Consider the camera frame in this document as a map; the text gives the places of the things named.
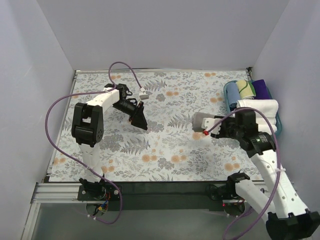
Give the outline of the grey terry towel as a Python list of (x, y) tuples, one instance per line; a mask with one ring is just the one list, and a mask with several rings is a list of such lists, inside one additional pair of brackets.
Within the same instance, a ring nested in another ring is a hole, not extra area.
[(204, 129), (202, 128), (202, 123), (204, 118), (214, 118), (215, 115), (204, 113), (204, 112), (195, 112), (192, 117), (192, 130), (195, 133), (201, 133)]

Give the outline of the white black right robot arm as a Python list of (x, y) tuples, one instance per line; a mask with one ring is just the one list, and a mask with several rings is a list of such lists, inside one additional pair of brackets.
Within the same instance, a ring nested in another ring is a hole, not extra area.
[(239, 197), (258, 213), (269, 237), (273, 240), (302, 240), (311, 237), (320, 225), (320, 214), (311, 211), (301, 200), (285, 168), (281, 164), (275, 132), (259, 131), (256, 116), (266, 119), (264, 114), (252, 107), (240, 107), (228, 115), (205, 117), (201, 127), (203, 133), (213, 138), (237, 140), (257, 167), (270, 191), (266, 196), (244, 173), (229, 176), (227, 195)]

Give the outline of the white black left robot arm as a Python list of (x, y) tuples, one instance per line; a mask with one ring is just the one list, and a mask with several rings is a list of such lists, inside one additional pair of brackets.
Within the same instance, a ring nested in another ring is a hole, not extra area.
[(83, 190), (94, 200), (105, 200), (115, 188), (104, 183), (101, 169), (100, 141), (104, 135), (104, 113), (111, 107), (128, 115), (130, 124), (142, 130), (148, 129), (144, 116), (144, 103), (149, 96), (146, 90), (139, 89), (138, 99), (127, 98), (133, 93), (125, 84), (108, 83), (104, 92), (86, 103), (77, 103), (74, 107), (71, 135), (75, 138), (85, 164), (85, 177), (79, 182)]

